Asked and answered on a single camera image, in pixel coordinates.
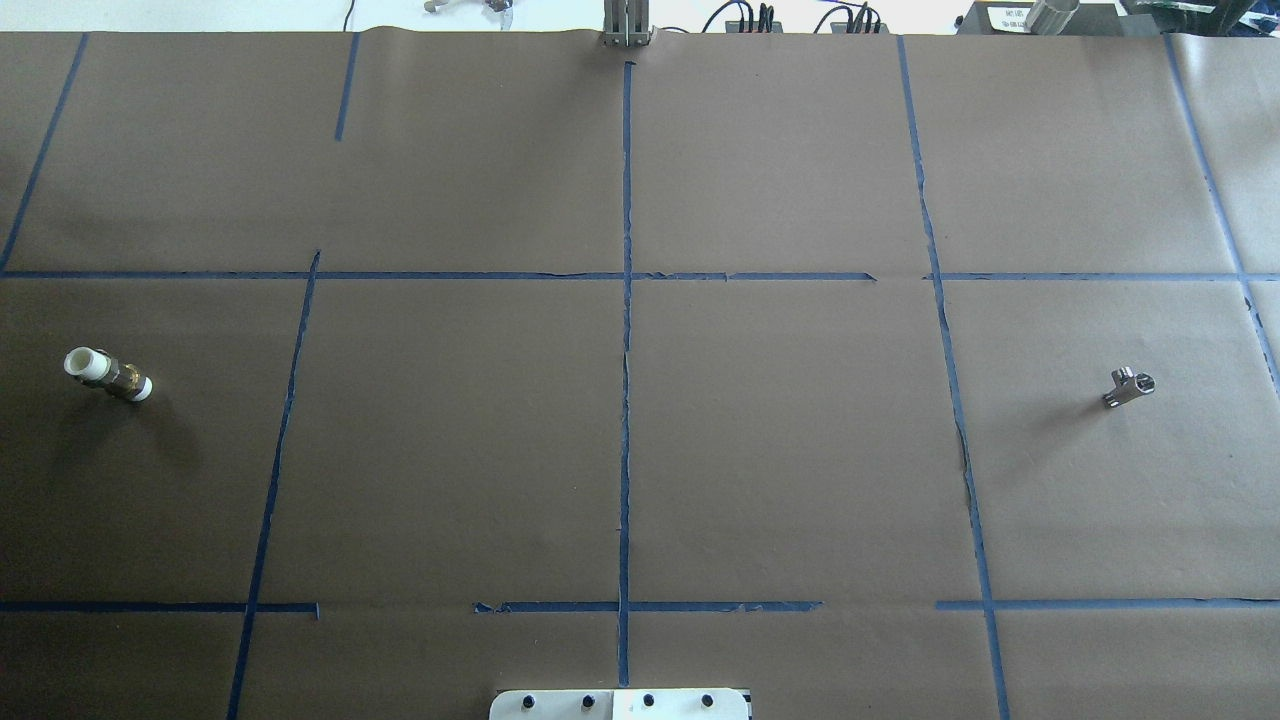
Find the aluminium frame post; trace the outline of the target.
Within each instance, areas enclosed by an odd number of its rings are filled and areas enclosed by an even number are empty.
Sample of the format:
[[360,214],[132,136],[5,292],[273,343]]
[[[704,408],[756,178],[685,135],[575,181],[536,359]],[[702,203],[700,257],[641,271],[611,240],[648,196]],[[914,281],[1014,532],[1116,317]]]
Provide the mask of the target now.
[[644,47],[654,33],[649,0],[605,0],[602,44],[609,47]]

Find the reacher grabber stick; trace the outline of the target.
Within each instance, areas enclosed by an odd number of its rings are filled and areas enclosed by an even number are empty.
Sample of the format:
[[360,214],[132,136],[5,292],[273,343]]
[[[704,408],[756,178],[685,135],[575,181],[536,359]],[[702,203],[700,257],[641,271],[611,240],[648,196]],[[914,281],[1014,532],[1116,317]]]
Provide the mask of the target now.
[[430,17],[500,23],[515,18],[516,1],[420,1]]

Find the chrome metal tee fitting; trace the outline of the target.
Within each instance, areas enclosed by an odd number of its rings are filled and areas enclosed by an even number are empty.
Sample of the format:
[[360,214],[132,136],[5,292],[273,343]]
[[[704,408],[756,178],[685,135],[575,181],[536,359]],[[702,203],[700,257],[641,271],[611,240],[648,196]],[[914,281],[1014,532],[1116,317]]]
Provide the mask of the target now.
[[1152,375],[1137,372],[1132,366],[1120,366],[1110,375],[1114,387],[1101,396],[1101,402],[1107,409],[1115,409],[1134,398],[1152,395],[1156,389],[1156,380]]

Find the grey box with label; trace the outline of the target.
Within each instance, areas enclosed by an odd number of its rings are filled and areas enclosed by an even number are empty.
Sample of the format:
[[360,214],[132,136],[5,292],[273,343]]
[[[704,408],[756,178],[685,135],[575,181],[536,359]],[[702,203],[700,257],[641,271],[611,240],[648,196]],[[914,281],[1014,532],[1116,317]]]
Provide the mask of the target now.
[[974,1],[956,35],[1119,37],[1123,27],[1115,3]]

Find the white and brass PPR valve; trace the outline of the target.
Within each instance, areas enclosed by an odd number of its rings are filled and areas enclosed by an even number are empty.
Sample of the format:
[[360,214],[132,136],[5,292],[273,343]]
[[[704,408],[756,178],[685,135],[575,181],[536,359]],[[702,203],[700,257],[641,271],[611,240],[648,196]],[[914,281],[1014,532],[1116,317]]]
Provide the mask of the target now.
[[131,404],[141,404],[154,393],[148,375],[101,348],[79,346],[70,350],[63,359],[63,370],[83,386]]

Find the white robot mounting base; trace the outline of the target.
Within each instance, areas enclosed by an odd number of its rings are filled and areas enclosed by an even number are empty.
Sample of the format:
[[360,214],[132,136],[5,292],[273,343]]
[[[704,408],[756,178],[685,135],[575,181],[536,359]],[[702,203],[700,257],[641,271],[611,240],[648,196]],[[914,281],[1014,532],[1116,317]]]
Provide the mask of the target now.
[[489,719],[751,719],[746,691],[728,687],[503,691]]

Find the metal cup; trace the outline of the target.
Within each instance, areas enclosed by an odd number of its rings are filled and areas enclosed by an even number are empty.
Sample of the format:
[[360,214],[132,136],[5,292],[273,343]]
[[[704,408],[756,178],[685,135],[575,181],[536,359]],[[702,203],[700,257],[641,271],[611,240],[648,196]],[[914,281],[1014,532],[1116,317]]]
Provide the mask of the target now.
[[1024,18],[1029,35],[1061,35],[1080,6],[1079,0],[1036,0]]

